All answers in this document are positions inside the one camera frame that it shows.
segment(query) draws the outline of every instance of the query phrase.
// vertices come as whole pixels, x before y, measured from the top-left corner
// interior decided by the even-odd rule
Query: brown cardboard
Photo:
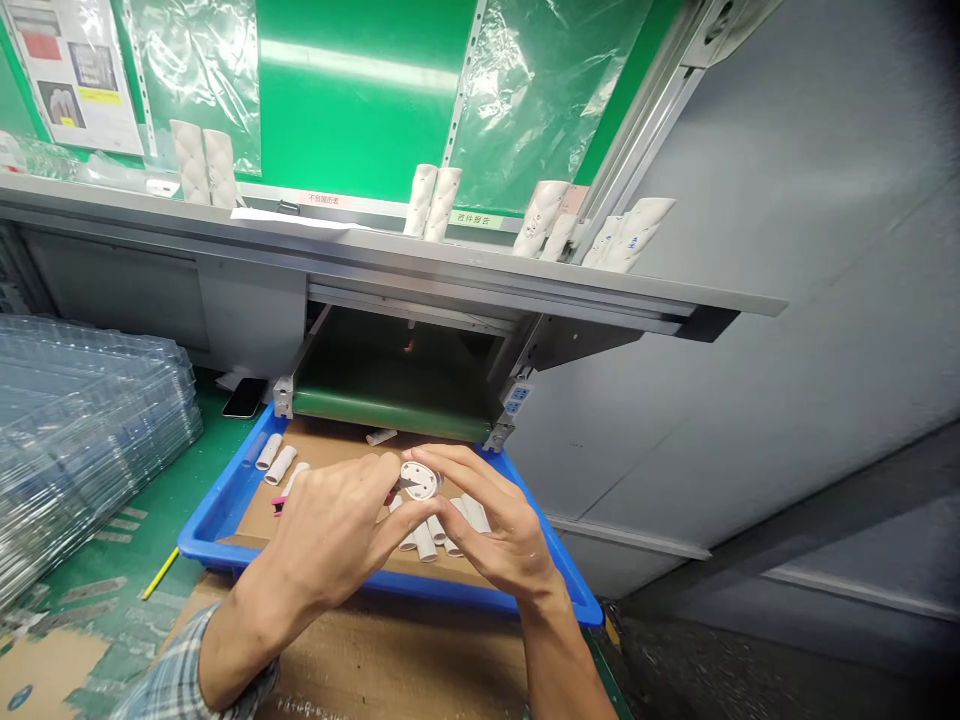
[[[369,432],[369,429],[359,425],[296,416],[290,422],[283,437],[284,445],[293,445],[297,449],[297,457],[291,463],[286,476],[277,486],[260,483],[246,513],[244,513],[240,524],[237,526],[237,532],[220,542],[226,545],[240,545],[258,549],[266,547],[276,531],[277,523],[279,523],[279,518],[273,516],[272,500],[283,491],[283,486],[298,462],[309,463],[310,467],[317,469],[343,460],[363,457],[368,453],[380,455],[390,451],[399,454],[407,448],[425,442],[450,442],[449,440],[438,440],[413,433],[400,433],[385,443],[370,447],[365,439],[367,432]],[[462,495],[463,491],[447,480],[443,483],[441,493],[454,498]],[[406,497],[406,493],[403,493],[403,499],[404,502],[415,502]],[[380,518],[382,519],[388,514],[389,510],[383,508],[380,511]],[[469,560],[449,557],[442,548],[437,548],[437,559],[432,563],[420,562],[416,550],[409,552],[394,550],[383,569],[405,575],[447,580],[462,585],[492,587],[474,569]]]
[[[205,575],[171,636],[229,589]],[[369,592],[322,615],[283,652],[280,683],[257,718],[520,720],[525,702],[515,620]]]

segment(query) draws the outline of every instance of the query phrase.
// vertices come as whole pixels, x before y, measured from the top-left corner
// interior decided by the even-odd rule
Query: paper document
[[[319,220],[317,218],[303,218],[299,215],[284,215],[283,213],[274,213],[269,210],[255,210],[253,208],[234,208],[230,213],[231,220],[265,220],[267,222],[291,223],[293,225],[307,225],[309,227],[323,228],[324,230],[372,230],[356,223],[338,223],[332,220]]]
[[[54,142],[143,155],[110,0],[2,0]]]

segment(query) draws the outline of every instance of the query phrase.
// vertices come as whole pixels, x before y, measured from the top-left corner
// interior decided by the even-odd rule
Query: right hand
[[[483,505],[493,521],[493,531],[485,534],[471,528],[447,498],[435,498],[441,502],[437,517],[443,529],[491,585],[518,601],[566,596],[540,518],[519,487],[463,445],[421,445],[403,456],[442,473]]]

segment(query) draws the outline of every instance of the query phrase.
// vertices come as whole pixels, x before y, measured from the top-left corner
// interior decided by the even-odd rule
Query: green conveyor belt
[[[301,415],[483,442],[499,415],[456,331],[334,308],[297,381]]]

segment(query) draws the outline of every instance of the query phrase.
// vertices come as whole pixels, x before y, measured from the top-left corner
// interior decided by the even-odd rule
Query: smartphone
[[[267,389],[267,381],[258,378],[244,378],[233,391],[233,395],[223,406],[224,417],[252,418],[260,408],[260,399]]]

